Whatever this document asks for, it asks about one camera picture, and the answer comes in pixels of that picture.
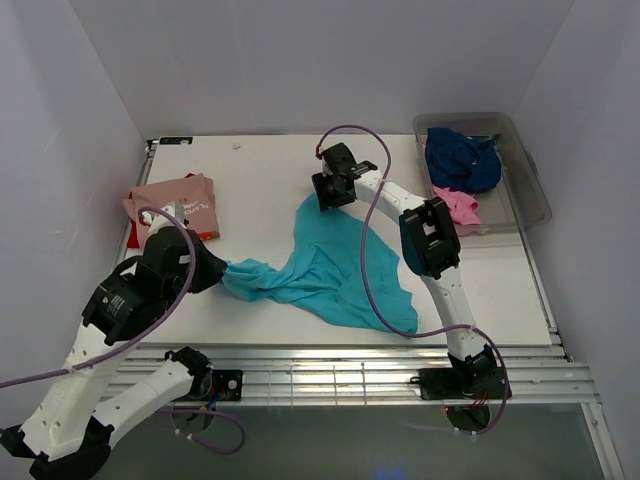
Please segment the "teal t-shirt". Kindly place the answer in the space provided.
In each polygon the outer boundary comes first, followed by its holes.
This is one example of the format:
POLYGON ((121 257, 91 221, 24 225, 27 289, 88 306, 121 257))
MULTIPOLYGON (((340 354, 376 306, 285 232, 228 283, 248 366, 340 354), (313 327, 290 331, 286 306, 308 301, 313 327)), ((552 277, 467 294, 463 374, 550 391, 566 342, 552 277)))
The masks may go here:
MULTIPOLYGON (((269 299, 306 310, 340 327, 386 332, 372 309, 360 268, 364 223, 341 210, 319 209, 309 195, 298 207, 294 249, 281 269, 256 259, 230 263, 221 283, 247 302, 269 299)), ((399 256, 372 230, 367 232, 366 271, 371 293, 385 321, 415 334, 418 313, 401 287, 399 256)))

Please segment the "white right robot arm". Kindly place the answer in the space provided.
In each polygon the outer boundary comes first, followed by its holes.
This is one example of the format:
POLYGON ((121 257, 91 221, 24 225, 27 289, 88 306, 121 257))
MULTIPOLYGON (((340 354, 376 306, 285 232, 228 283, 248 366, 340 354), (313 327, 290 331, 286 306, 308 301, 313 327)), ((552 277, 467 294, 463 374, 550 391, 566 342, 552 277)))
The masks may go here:
POLYGON ((387 173, 373 163, 358 163, 343 143, 326 150, 317 146, 315 156, 322 162, 322 171, 312 176, 312 183, 322 211, 355 201, 369 205, 361 234, 360 266, 365 294, 375 315, 388 330, 405 338, 446 336, 451 366, 424 379, 422 387, 443 398, 446 389, 461 397, 507 397, 504 361, 493 341, 477 328, 462 285, 461 245, 444 200, 426 199, 390 182, 387 173), (403 332, 387 321, 377 306, 366 270, 366 242, 374 211, 398 226, 404 262, 431 294, 441 328, 425 333, 403 332))

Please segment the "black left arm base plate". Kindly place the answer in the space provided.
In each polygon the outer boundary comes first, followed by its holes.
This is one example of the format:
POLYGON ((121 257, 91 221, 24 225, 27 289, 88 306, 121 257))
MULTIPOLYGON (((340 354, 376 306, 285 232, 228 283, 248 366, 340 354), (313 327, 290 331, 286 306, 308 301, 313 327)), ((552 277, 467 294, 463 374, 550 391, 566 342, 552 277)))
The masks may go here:
POLYGON ((219 401, 240 401, 242 398, 244 372, 239 369, 212 370, 194 380, 187 394, 190 400, 216 403, 219 401))

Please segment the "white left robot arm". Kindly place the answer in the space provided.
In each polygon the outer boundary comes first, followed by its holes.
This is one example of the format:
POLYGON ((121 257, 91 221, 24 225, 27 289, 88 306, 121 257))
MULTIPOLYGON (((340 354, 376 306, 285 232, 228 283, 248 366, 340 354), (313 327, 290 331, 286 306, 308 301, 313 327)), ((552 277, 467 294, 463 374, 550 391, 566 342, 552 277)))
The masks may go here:
POLYGON ((186 294, 216 285, 227 268, 187 229, 173 204, 144 207, 149 227, 142 254, 122 261, 95 289, 72 349, 59 370, 35 375, 53 384, 34 413, 1 433, 13 457, 31 460, 35 479, 90 479, 113 447, 168 402, 199 399, 213 368, 199 351, 169 351, 160 368, 114 398, 103 394, 138 343, 162 325, 186 294))

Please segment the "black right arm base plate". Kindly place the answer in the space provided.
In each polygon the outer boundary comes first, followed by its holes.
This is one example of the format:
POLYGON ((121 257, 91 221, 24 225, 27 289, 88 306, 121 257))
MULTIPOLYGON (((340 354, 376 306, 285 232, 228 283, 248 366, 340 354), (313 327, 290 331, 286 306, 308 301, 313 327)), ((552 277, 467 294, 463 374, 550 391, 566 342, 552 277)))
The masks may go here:
POLYGON ((423 368, 409 383, 419 388, 423 400, 500 400, 505 387, 502 369, 478 384, 467 385, 453 368, 423 368))

